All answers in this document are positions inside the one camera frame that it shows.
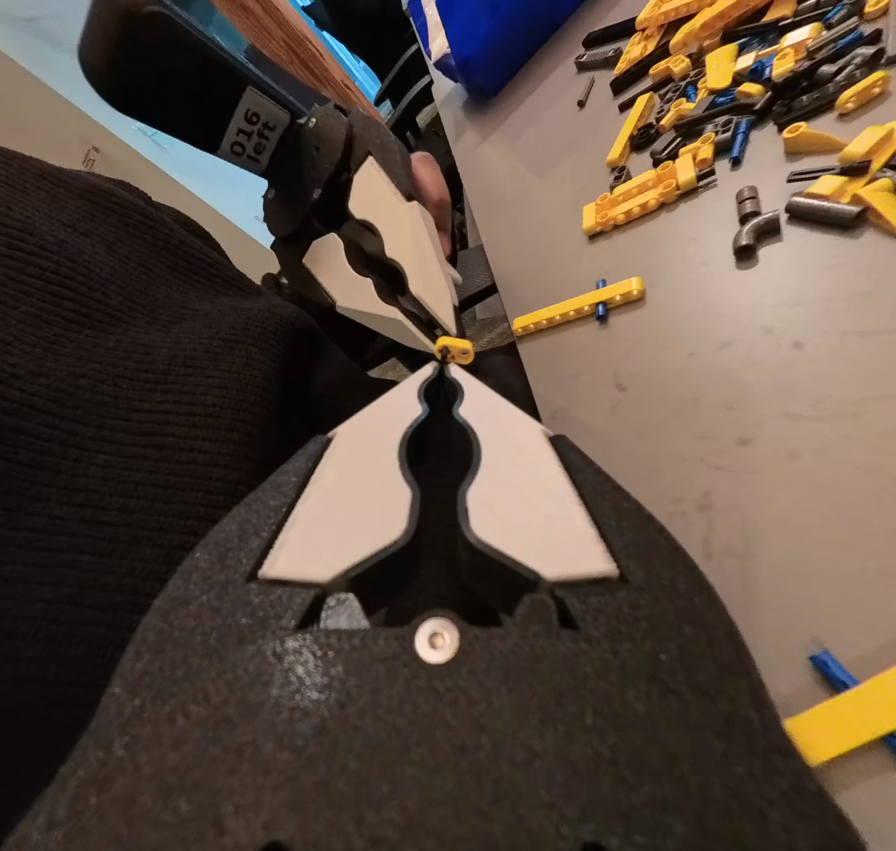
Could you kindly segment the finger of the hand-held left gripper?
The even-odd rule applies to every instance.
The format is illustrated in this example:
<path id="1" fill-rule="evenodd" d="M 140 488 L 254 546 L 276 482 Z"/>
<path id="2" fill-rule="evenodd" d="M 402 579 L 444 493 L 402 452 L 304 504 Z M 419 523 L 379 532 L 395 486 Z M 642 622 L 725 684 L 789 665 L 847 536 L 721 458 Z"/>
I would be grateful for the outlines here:
<path id="1" fill-rule="evenodd" d="M 401 273 L 403 289 L 396 309 L 406 320 L 419 314 L 433 338 L 462 338 L 451 271 L 445 263 L 434 219 L 415 200 L 407 199 L 380 163 L 368 157 L 356 173 L 349 196 L 350 215 L 375 230 L 383 260 Z"/>
<path id="2" fill-rule="evenodd" d="M 434 356 L 434 341 L 398 308 L 383 301 L 371 278 L 352 268 L 343 242 L 337 235 L 330 233 L 313 241 L 303 265 L 339 314 L 407 348 Z"/>

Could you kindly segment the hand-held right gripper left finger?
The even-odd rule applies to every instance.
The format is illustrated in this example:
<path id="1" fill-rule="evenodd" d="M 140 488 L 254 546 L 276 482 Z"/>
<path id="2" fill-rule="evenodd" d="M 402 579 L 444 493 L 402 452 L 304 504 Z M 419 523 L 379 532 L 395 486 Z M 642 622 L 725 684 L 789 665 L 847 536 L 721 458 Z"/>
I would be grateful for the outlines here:
<path id="1" fill-rule="evenodd" d="M 365 568 L 407 544 L 420 515 L 407 446 L 427 418 L 425 389 L 439 371 L 425 365 L 327 434 L 258 568 L 260 580 L 346 592 Z"/>

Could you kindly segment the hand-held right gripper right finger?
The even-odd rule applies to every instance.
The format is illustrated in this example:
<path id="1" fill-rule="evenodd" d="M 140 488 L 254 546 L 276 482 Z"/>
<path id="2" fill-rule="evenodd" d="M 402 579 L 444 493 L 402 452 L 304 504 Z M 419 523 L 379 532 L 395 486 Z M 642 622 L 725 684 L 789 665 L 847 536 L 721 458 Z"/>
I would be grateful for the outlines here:
<path id="1" fill-rule="evenodd" d="M 538 592 L 618 581 L 620 569 L 553 433 L 460 366 L 444 367 L 471 459 L 458 492 L 462 572 L 498 610 Z"/>

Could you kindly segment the yellow holed beam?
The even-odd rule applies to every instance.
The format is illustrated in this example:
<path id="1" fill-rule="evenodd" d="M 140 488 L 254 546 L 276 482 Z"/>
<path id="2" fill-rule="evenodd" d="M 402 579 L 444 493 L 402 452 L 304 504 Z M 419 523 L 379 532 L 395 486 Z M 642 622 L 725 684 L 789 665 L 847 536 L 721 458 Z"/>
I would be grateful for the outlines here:
<path id="1" fill-rule="evenodd" d="M 595 318 L 595 305 L 605 301 L 610 310 L 636 303 L 645 297 L 644 280 L 640 277 L 608 283 L 602 290 L 594 289 L 577 297 L 518 316 L 511 325 L 514 337 L 520 338 L 562 325 L 569 321 Z"/>
<path id="2" fill-rule="evenodd" d="M 803 761 L 820 767 L 895 731 L 895 667 L 782 722 Z"/>

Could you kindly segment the grey elbow pipe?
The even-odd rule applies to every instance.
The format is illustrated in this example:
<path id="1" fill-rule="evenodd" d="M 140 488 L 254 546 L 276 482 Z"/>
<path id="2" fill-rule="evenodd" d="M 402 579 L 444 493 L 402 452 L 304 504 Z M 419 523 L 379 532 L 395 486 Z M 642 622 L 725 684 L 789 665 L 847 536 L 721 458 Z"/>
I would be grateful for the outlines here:
<path id="1" fill-rule="evenodd" d="M 780 235 L 781 220 L 779 209 L 772 209 L 748 218 L 737 230 L 732 241 L 732 252 L 736 260 L 753 257 L 760 243 L 769 237 Z"/>

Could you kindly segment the person's left hand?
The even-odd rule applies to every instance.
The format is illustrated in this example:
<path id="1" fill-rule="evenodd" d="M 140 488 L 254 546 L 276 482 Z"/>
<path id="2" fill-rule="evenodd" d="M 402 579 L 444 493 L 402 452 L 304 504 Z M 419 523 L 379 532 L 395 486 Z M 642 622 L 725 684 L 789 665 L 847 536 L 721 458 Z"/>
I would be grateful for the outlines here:
<path id="1" fill-rule="evenodd" d="M 453 254 L 454 218 L 449 186 L 436 159 L 427 151 L 410 154 L 414 194 L 434 221 L 446 260 Z"/>

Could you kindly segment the wooden pillar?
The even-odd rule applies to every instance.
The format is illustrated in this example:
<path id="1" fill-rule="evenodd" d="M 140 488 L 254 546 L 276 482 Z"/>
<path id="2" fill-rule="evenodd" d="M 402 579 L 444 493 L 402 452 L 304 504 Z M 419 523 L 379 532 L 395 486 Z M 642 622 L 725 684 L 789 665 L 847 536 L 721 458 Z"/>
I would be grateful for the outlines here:
<path id="1" fill-rule="evenodd" d="M 383 122 L 304 16 L 288 0 L 210 0 L 250 43 L 308 88 Z"/>

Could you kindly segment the person's black sweater torso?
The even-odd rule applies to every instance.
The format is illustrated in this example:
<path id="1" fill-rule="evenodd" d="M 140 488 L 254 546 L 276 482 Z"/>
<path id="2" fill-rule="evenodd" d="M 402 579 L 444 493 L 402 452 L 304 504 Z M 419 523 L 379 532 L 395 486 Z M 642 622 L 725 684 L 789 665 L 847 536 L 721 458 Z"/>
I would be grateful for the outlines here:
<path id="1" fill-rule="evenodd" d="M 2 148 L 2 839 L 196 544 L 392 387 L 179 210 Z"/>

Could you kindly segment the yellow brick assembly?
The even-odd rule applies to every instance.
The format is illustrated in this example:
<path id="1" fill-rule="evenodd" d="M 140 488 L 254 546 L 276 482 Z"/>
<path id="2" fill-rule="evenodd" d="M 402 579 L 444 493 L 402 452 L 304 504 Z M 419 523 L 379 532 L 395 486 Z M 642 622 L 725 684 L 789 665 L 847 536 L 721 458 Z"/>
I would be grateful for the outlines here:
<path id="1" fill-rule="evenodd" d="M 714 177 L 714 159 L 708 150 L 664 161 L 586 204 L 581 230 L 586 237 L 615 230 L 676 203 Z"/>

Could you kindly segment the blue storage bin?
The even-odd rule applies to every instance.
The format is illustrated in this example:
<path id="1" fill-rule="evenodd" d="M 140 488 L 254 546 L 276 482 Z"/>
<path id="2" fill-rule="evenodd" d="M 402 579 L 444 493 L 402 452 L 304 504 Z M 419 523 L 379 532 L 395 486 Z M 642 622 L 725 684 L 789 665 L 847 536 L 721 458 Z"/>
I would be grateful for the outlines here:
<path id="1" fill-rule="evenodd" d="M 585 0 L 402 0 L 432 67 L 493 98 Z"/>

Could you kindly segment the long black beam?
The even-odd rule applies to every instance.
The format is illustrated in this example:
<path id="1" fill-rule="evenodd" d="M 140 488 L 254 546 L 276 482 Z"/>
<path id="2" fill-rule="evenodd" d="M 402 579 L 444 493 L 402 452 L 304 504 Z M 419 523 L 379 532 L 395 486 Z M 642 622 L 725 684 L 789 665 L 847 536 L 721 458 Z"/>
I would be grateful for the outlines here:
<path id="1" fill-rule="evenodd" d="M 636 31 L 636 17 L 595 28 L 589 31 L 581 41 L 584 50 L 599 49 L 601 46 L 630 39 Z"/>

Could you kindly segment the pile of yellow grey bricks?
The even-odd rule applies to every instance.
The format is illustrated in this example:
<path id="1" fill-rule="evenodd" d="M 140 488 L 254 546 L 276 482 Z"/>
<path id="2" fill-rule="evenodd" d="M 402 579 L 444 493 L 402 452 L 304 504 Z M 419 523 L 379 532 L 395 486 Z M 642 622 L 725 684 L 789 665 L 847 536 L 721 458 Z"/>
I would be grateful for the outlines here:
<path id="1" fill-rule="evenodd" d="M 612 46 L 624 49 L 610 82 L 622 122 L 604 193 L 708 150 L 715 177 L 680 202 L 724 165 L 740 171 L 767 129 L 785 161 L 833 160 L 784 177 L 781 222 L 894 235 L 894 117 L 848 136 L 853 119 L 894 97 L 894 0 L 649 0 L 632 37 L 600 49 Z M 735 234 L 772 209 L 754 185 L 737 189 Z"/>

